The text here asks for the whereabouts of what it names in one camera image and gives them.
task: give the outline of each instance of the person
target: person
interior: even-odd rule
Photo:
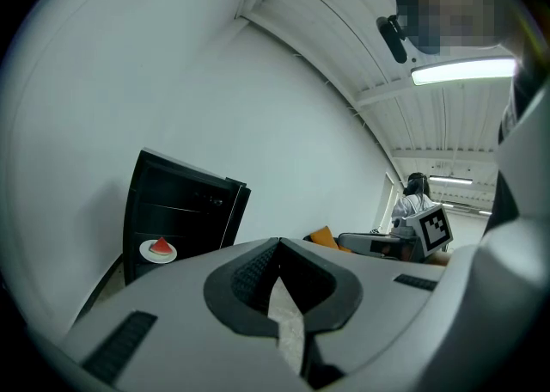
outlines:
[[[405,196],[397,201],[392,210],[392,222],[398,217],[410,217],[435,205],[431,200],[428,178],[420,172],[409,175],[403,194]]]
[[[401,31],[421,52],[438,54],[447,46],[480,49],[502,46],[517,61],[510,101],[498,133],[501,143],[522,117],[544,83],[550,64],[547,35],[539,23],[548,23],[548,10],[528,12],[516,0],[396,0]],[[495,199],[486,232],[518,216],[504,177],[498,173]]]

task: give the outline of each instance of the watermelon slice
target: watermelon slice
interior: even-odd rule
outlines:
[[[167,256],[173,251],[163,237],[149,247],[149,251],[160,256]]]

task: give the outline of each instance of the black rubber pad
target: black rubber pad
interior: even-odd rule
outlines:
[[[400,274],[394,279],[395,282],[399,282],[403,285],[414,286],[421,290],[434,291],[437,286],[435,280],[417,278],[415,276],[408,276],[407,274]]]
[[[155,321],[156,315],[142,311],[131,313],[86,359],[82,367],[102,382],[112,384]]]

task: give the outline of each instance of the white wall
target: white wall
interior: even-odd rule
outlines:
[[[453,241],[448,248],[450,252],[464,245],[479,243],[489,219],[488,217],[467,217],[449,211],[447,211],[447,218],[453,232]]]
[[[26,19],[0,78],[0,257],[52,339],[120,254],[136,155],[240,1],[41,0]]]
[[[368,231],[381,198],[386,159],[292,53],[246,27],[207,69],[182,80],[170,130],[152,146],[248,184],[238,242],[301,238],[325,224],[335,235]]]
[[[0,84],[2,270],[52,340],[122,251],[145,146],[249,185],[238,242],[370,229],[386,158],[238,2],[45,0],[27,21]]]

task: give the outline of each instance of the white plate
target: white plate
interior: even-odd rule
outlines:
[[[164,256],[153,253],[149,250],[149,247],[157,241],[158,239],[149,239],[148,241],[142,242],[139,246],[139,253],[141,253],[146,260],[153,262],[154,264],[168,264],[169,262],[172,262],[172,260],[174,260],[178,255],[178,251],[172,247],[172,245],[168,245],[172,249],[172,254],[166,254]]]

